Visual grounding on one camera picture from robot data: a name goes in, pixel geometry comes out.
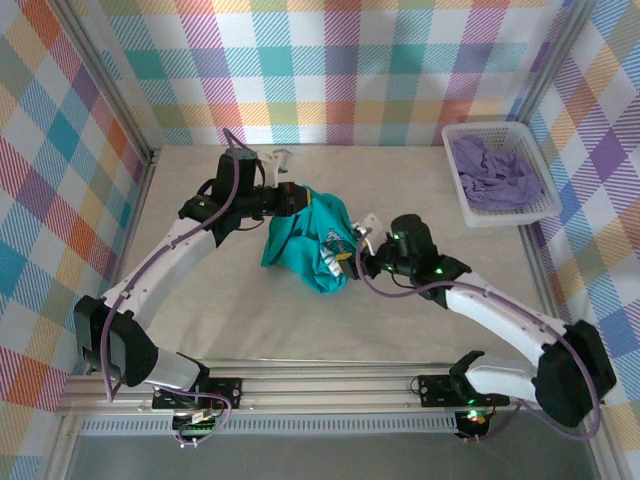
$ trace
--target plastic basket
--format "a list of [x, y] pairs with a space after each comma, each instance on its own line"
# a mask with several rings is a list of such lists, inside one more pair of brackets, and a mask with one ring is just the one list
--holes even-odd
[[[544, 188], [544, 196], [536, 203], [515, 210], [482, 210], [469, 205], [460, 182], [458, 169], [451, 152], [451, 142], [467, 136], [480, 137], [487, 148], [500, 147], [509, 153], [517, 152], [529, 161]], [[447, 125], [442, 129], [442, 139], [447, 149], [451, 174], [456, 185], [458, 200], [464, 220], [469, 227], [498, 227], [506, 225], [528, 225], [544, 217], [558, 215], [562, 211], [562, 201], [531, 132], [519, 122], [478, 122]]]

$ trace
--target white table surface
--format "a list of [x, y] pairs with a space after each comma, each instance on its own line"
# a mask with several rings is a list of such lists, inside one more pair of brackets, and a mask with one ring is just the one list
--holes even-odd
[[[417, 213], [442, 253], [540, 308], [517, 228], [465, 225], [444, 148], [287, 148], [295, 158], [282, 180], [337, 195], [352, 218], [372, 211], [388, 225], [396, 216]], [[214, 146], [163, 149], [125, 273], [166, 234], [183, 203], [215, 175], [222, 152]], [[191, 272], [148, 330], [156, 345], [205, 358], [454, 363], [472, 349], [519, 355], [484, 327], [418, 296], [386, 299], [356, 281], [339, 293], [320, 295], [285, 268], [262, 268], [267, 232], [265, 224], [231, 234]], [[375, 284], [398, 291], [384, 274]]]

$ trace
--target colorful checkered pattern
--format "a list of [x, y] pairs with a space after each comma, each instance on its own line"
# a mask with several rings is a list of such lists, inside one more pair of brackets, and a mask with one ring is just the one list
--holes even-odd
[[640, 478], [640, 2], [598, 3], [532, 124], [564, 211], [540, 222], [562, 315], [598, 325], [609, 411]]
[[429, 145], [513, 116], [571, 3], [100, 0], [117, 48], [87, 30], [169, 143]]
[[45, 0], [0, 2], [0, 479], [34, 478], [141, 172]]

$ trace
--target teal shirt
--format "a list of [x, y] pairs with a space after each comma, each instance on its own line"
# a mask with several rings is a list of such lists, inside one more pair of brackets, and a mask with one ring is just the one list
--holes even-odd
[[347, 276], [334, 276], [322, 252], [355, 253], [356, 246], [344, 203], [328, 193], [311, 190], [311, 203], [305, 209], [291, 217], [271, 219], [262, 266], [282, 265], [320, 293], [337, 292], [346, 285]]

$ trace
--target purple cable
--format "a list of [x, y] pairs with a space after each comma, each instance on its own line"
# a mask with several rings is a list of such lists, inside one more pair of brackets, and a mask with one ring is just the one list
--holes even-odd
[[212, 398], [214, 400], [218, 400], [222, 403], [225, 404], [225, 416], [222, 420], [220, 420], [220, 423], [218, 423], [218, 421], [216, 420], [216, 427], [211, 430], [209, 433], [207, 433], [204, 437], [201, 437], [199, 440], [194, 440], [192, 443], [187, 442], [184, 437], [182, 436], [182, 431], [185, 430], [186, 427], [180, 427], [178, 429], [178, 433], [176, 435], [178, 441], [180, 442], [180, 445], [184, 448], [185, 445], [193, 445], [194, 447], [197, 447], [198, 445], [200, 445], [202, 442], [208, 440], [209, 438], [211, 438], [211, 436], [216, 433], [218, 430], [220, 430], [222, 427], [224, 427], [227, 422], [229, 421], [229, 417], [231, 417], [231, 411], [233, 410], [233, 406], [231, 405], [231, 402], [229, 401], [228, 398], [223, 397], [222, 395], [218, 395], [216, 393], [206, 393], [206, 392], [185, 392], [182, 390], [178, 390], [177, 388], [171, 388], [171, 387], [165, 387], [164, 385], [158, 385], [162, 390], [166, 391], [166, 392], [171, 392], [171, 393], [175, 393], [176, 395], [184, 395], [184, 396], [188, 396], [188, 397], [204, 397], [204, 398]]
[[423, 285], [421, 287], [417, 287], [417, 288], [414, 288], [412, 290], [408, 290], [408, 291], [402, 292], [402, 293], [387, 293], [387, 292], [384, 292], [382, 290], [379, 290], [365, 276], [364, 270], [362, 268], [361, 255], [362, 255], [362, 250], [364, 248], [364, 242], [365, 242], [365, 240], [367, 238], [367, 235], [369, 235], [369, 233], [371, 233], [371, 229], [367, 229], [367, 232], [358, 241], [358, 248], [356, 249], [356, 270], [358, 271], [358, 276], [364, 281], [364, 283], [371, 290], [373, 290], [375, 293], [377, 293], [378, 295], [381, 295], [381, 296], [383, 296], [385, 298], [404, 298], [404, 297], [408, 297], [410, 295], [417, 295], [419, 293], [426, 292], [427, 290], [431, 290], [433, 288], [438, 288], [438, 287], [462, 287], [462, 288], [464, 288], [464, 289], [466, 289], [468, 291], [479, 293], [480, 295], [483, 295], [483, 296], [488, 296], [491, 299], [493, 299], [493, 300], [497, 301], [498, 303], [500, 303], [502, 306], [504, 306], [504, 307], [506, 307], [506, 308], [508, 308], [510, 310], [513, 310], [513, 311], [516, 311], [516, 312], [520, 313], [525, 318], [527, 318], [531, 323], [533, 323], [535, 326], [537, 326], [539, 328], [543, 328], [556, 341], [558, 341], [569, 352], [569, 354], [573, 358], [574, 362], [576, 363], [576, 366], [578, 367], [578, 370], [580, 370], [580, 373], [582, 374], [582, 376], [584, 378], [585, 384], [587, 385], [587, 390], [589, 390], [589, 396], [590, 396], [591, 402], [593, 404], [593, 417], [594, 417], [593, 418], [593, 424], [591, 425], [591, 428], [589, 429], [589, 431], [587, 433], [582, 434], [582, 435], [574, 435], [572, 433], [566, 432], [561, 425], [557, 424], [555, 421], [553, 421], [553, 420], [547, 418], [546, 416], [542, 415], [539, 411], [537, 411], [535, 408], [533, 408], [531, 405], [529, 405], [523, 399], [518, 399], [518, 406], [516, 407], [516, 409], [514, 410], [514, 413], [512, 415], [515, 415], [520, 410], [520, 406], [523, 406], [531, 414], [533, 414], [534, 416], [538, 417], [540, 420], [542, 420], [549, 427], [551, 427], [553, 430], [555, 430], [557, 433], [559, 433], [560, 435], [562, 435], [565, 438], [569, 438], [571, 440], [579, 440], [579, 441], [582, 441], [582, 442], [586, 442], [586, 441], [589, 441], [593, 437], [596, 436], [596, 434], [598, 433], [598, 429], [600, 428], [600, 423], [601, 423], [601, 420], [602, 420], [602, 414], [600, 412], [600, 401], [598, 399], [598, 394], [596, 392], [596, 387], [595, 387], [595, 385], [593, 383], [593, 379], [591, 378], [591, 375], [589, 374], [589, 370], [587, 369], [587, 366], [584, 364], [584, 362], [580, 358], [580, 355], [578, 355], [578, 353], [575, 351], [575, 349], [571, 346], [571, 344], [569, 344], [569, 342], [567, 342], [565, 340], [565, 338], [562, 335], [560, 335], [558, 332], [556, 332], [553, 328], [551, 328], [549, 325], [547, 325], [541, 319], [539, 319], [538, 317], [533, 315], [531, 312], [529, 312], [529, 311], [525, 310], [524, 308], [522, 308], [521, 306], [513, 303], [508, 298], [504, 298], [501, 295], [498, 295], [498, 294], [496, 294], [494, 292], [491, 292], [491, 291], [487, 291], [482, 287], [478, 287], [477, 285], [471, 285], [469, 283], [452, 282], [452, 281], [433, 282], [433, 283], [428, 283], [427, 285]]
[[118, 308], [124, 301], [125, 297], [123, 294], [128, 294], [131, 290], [134, 289], [136, 283], [142, 275], [145, 274], [147, 270], [167, 251], [172, 250], [176, 247], [176, 245], [182, 243], [183, 241], [191, 238], [193, 235], [201, 231], [202, 229], [209, 226], [211, 223], [215, 222], [220, 216], [231, 206], [236, 193], [238, 192], [238, 185], [240, 184], [240, 161], [238, 160], [238, 154], [236, 153], [236, 148], [233, 146], [233, 142], [239, 145], [242, 148], [248, 148], [244, 143], [238, 140], [233, 133], [231, 133], [228, 129], [223, 129], [225, 139], [229, 144], [229, 148], [231, 149], [231, 157], [233, 158], [233, 187], [231, 188], [231, 192], [229, 193], [229, 197], [227, 201], [222, 205], [222, 207], [211, 217], [206, 219], [200, 225], [192, 228], [188, 232], [180, 235], [175, 240], [173, 240], [170, 244], [164, 245], [162, 248], [158, 249], [135, 273], [135, 275], [131, 278], [129, 282], [127, 282], [127, 286], [124, 288], [118, 298], [111, 306], [109, 313], [107, 314], [107, 318], [105, 319], [104, 326], [102, 327], [102, 334], [100, 335], [100, 368], [102, 370], [102, 379], [104, 380], [104, 386], [107, 393], [107, 402], [112, 403], [115, 394], [117, 393], [117, 388], [114, 389], [111, 385], [111, 369], [109, 367], [109, 359], [108, 359], [108, 343], [109, 343], [109, 330], [111, 330], [111, 324], [113, 323], [113, 318], [115, 317]]

